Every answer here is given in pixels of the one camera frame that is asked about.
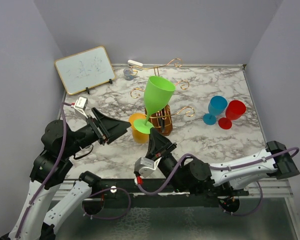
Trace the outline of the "blue wine glass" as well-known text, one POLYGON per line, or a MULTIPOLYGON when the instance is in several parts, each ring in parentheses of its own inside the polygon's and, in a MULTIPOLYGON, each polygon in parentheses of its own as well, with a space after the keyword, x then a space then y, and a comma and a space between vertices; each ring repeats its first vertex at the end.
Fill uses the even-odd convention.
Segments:
POLYGON ((208 105, 208 113, 202 117, 203 122, 206 125, 214 125, 217 122, 217 116, 223 113, 227 106, 228 102, 223 96, 212 97, 208 105))

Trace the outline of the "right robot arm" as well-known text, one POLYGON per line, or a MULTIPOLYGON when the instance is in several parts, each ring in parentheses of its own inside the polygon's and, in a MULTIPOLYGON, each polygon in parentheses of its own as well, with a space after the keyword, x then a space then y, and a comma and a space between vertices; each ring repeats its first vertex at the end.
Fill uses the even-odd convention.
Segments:
POLYGON ((153 160, 166 177, 162 186, 150 195, 157 195, 171 185, 175 192, 230 196, 263 178, 281 180, 300 174, 293 160, 299 148, 286 148, 277 141, 267 142, 266 147, 255 154, 224 163, 206 163, 191 153, 176 160, 172 155, 176 147, 176 143, 154 128, 150 130, 146 158, 153 160))

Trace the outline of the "green wine glass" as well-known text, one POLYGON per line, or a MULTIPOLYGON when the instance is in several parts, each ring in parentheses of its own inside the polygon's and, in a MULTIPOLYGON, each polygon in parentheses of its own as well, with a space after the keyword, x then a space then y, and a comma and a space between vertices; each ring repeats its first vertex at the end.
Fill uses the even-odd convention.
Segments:
POLYGON ((137 131, 147 135, 150 134, 154 126, 149 122, 149 118, 169 103, 175 90, 176 86, 164 77, 154 75, 148 78, 143 96, 146 118, 136 119, 133 122, 133 126, 137 131))

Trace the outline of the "red wine glass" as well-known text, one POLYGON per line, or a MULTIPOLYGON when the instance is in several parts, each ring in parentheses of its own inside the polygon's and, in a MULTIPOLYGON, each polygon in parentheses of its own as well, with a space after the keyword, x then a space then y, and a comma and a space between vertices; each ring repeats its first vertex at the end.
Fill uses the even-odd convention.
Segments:
POLYGON ((232 100, 225 110, 225 117, 218 120, 218 125, 224 130, 229 130, 232 127, 232 122, 238 120, 245 112, 246 105, 239 100, 232 100))

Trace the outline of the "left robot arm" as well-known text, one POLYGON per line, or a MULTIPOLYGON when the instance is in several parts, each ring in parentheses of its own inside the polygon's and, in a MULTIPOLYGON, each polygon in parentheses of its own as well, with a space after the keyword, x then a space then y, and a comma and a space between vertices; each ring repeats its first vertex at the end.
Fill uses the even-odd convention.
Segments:
POLYGON ((118 190, 86 171, 70 192, 50 208, 73 166, 70 157, 95 142, 112 143, 131 126, 128 121, 105 116, 96 108, 92 108, 92 113, 94 116, 86 116, 86 125, 77 131, 72 131, 65 119, 54 120, 46 126, 41 137, 44 149, 33 163, 26 201, 13 229, 1 236, 2 240, 54 240, 62 224, 84 199, 118 190))

